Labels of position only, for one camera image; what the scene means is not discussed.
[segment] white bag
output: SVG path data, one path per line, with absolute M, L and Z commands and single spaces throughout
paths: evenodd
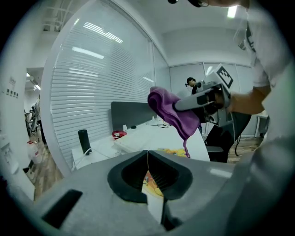
M 39 155 L 39 150 L 36 144 L 34 144 L 33 141 L 28 141 L 27 142 L 27 147 L 28 147 L 28 155 L 29 158 L 33 161 L 34 164 L 38 164 L 42 162 L 42 158 Z

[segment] black slot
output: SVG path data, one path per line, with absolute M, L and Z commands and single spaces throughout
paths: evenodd
M 74 189 L 67 191 L 42 219 L 58 229 L 81 196 L 80 191 Z
M 107 175 L 107 181 L 121 199 L 148 203 L 147 196 L 141 192 L 147 171 L 148 152 L 145 150 L 113 167 Z
M 182 225 L 182 221 L 180 219 L 176 217 L 172 217 L 170 213 L 170 209 L 167 206 L 167 199 L 165 197 L 164 197 L 161 225 L 163 225 L 167 231 L 170 231 Z
M 193 181 L 193 175 L 188 168 L 154 151 L 148 152 L 148 166 L 158 188 L 168 200 L 182 197 Z

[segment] wooden floor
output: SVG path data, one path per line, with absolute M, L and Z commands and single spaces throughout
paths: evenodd
M 241 138 L 240 143 L 236 148 L 236 153 L 240 155 L 239 157 L 235 154 L 235 145 L 230 148 L 230 152 L 228 155 L 228 163 L 236 163 L 242 158 L 244 154 L 253 152 L 256 148 L 259 147 L 263 138 Z
M 41 163 L 32 166 L 32 171 L 35 173 L 35 200 L 37 200 L 63 176 L 56 166 L 47 145 L 44 146 L 39 130 L 35 136 L 30 137 L 30 140 L 39 141 L 37 145 L 42 158 Z
M 43 145 L 40 131 L 35 136 L 30 138 L 32 141 L 38 142 L 39 153 L 42 157 L 42 162 L 34 164 L 32 171 L 35 173 L 35 200 L 37 200 L 44 192 L 50 189 L 57 181 L 63 178 L 58 167 L 56 166 L 47 146 Z M 246 138 L 241 139 L 238 147 L 238 155 L 253 152 L 262 142 L 262 138 Z M 235 145 L 233 145 L 229 152 L 228 162 L 236 163 L 240 157 L 235 155 Z

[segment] window blind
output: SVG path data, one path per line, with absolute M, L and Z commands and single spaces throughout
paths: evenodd
M 53 68 L 51 114 L 61 152 L 72 168 L 78 130 L 90 142 L 111 134 L 112 101 L 147 102 L 154 86 L 149 39 L 113 6 L 96 1 L 76 20 Z

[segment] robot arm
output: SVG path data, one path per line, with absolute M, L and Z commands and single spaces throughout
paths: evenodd
M 229 88 L 233 83 L 232 77 L 220 64 L 205 81 L 197 83 L 197 93 L 179 100 L 174 108 L 177 111 L 191 109 L 204 109 L 204 119 L 217 126 L 225 126 L 232 123 L 231 116 L 227 114 L 226 108 L 230 105 Z M 223 105 L 216 103 L 215 94 L 223 98 Z

